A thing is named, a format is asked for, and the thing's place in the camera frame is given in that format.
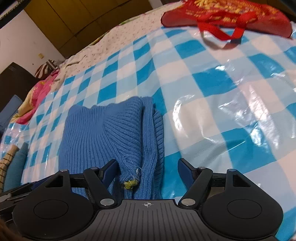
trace folded blue sweater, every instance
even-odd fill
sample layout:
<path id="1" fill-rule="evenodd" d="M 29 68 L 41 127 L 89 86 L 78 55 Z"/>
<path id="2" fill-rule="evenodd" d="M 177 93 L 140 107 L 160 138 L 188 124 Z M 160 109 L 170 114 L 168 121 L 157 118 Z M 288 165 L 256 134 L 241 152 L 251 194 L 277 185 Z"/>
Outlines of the folded blue sweater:
<path id="1" fill-rule="evenodd" d="M 118 104 L 69 109 L 59 169 L 82 173 L 90 167 L 103 167 L 113 158 L 120 167 L 120 175 L 109 187 L 114 197 L 161 198 L 163 121 L 152 98 L 132 97 Z M 85 196 L 81 190 L 75 192 Z"/>

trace red bag handle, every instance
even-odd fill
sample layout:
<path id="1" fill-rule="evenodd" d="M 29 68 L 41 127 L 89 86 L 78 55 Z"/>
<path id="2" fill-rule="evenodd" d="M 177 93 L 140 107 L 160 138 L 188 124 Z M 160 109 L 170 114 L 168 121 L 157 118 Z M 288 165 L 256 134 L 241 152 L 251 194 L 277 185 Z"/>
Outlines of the red bag handle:
<path id="1" fill-rule="evenodd" d="M 236 21 L 237 26 L 234 29 L 233 34 L 230 36 L 227 33 L 223 32 L 221 29 L 219 29 L 217 26 L 207 23 L 212 20 L 211 17 L 231 17 L 231 18 L 238 17 Z M 201 21 L 201 22 L 198 22 L 197 26 L 201 32 L 208 31 L 212 35 L 214 35 L 217 39 L 225 41 L 225 40 L 232 40 L 232 39 L 240 39 L 244 34 L 245 28 L 247 26 L 247 22 L 250 21 L 251 19 L 256 19 L 256 20 L 258 19 L 256 12 L 254 11 L 246 12 L 240 15 L 236 13 L 219 11 L 216 13 L 205 14 L 199 17 L 198 21 Z"/>

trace blue and white checkered plastic sheet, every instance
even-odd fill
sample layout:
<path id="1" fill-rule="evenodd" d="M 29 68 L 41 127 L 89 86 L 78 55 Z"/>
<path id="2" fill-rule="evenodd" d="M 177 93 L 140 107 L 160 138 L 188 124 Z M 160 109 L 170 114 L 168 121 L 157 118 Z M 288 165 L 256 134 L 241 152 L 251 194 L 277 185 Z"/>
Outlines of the blue and white checkered plastic sheet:
<path id="1" fill-rule="evenodd" d="M 280 203 L 277 237 L 288 240 L 296 219 L 295 64 L 296 40 L 246 31 L 240 45 L 225 45 L 197 28 L 161 28 L 66 79 L 27 126 L 9 126 L 0 151 L 28 142 L 22 182 L 42 179 L 58 171 L 72 105 L 152 96 L 164 121 L 163 198 L 186 191 L 180 157 L 214 172 L 238 169 Z"/>

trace white crosshair mark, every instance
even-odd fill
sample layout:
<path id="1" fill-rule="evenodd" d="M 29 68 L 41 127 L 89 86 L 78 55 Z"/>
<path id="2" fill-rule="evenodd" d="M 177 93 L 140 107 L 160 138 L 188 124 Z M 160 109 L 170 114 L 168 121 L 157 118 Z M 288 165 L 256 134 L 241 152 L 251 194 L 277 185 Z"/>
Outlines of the white crosshair mark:
<path id="1" fill-rule="evenodd" d="M 153 204 L 150 203 L 150 202 L 146 202 L 146 203 L 144 203 L 144 204 L 142 204 L 142 205 L 144 205 L 145 207 L 150 207 L 150 206 L 153 205 Z"/>

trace red bag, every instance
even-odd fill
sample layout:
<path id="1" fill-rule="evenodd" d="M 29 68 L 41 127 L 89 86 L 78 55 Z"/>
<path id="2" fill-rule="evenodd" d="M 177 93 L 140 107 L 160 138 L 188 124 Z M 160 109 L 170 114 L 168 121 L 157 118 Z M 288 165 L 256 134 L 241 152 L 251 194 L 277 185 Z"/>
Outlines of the red bag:
<path id="1" fill-rule="evenodd" d="M 267 4 L 245 0 L 187 0 L 161 18 L 165 27 L 198 26 L 220 40 L 239 39 L 244 30 L 254 30 L 289 38 L 290 20 L 278 9 Z M 235 28 L 232 36 L 217 26 Z"/>

